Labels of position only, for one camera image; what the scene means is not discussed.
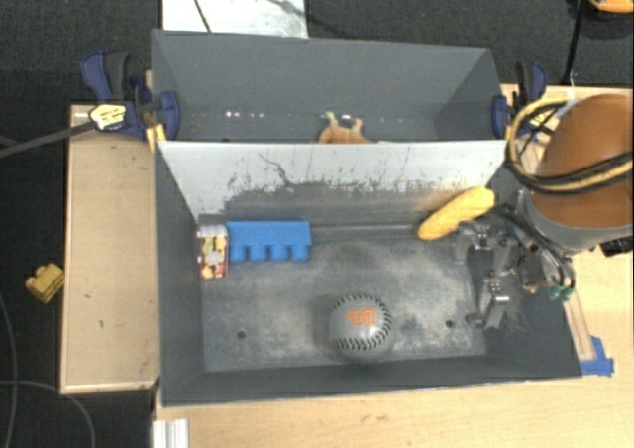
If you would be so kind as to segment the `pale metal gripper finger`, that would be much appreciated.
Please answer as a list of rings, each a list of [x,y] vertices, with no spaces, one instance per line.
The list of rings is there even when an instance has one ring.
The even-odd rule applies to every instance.
[[[472,328],[498,329],[513,300],[510,283],[502,279],[485,279],[479,291],[477,311],[465,316]]]
[[[493,268],[506,268],[512,252],[511,238],[505,227],[486,222],[462,222],[453,245],[454,260],[464,263],[469,250],[492,252]]]

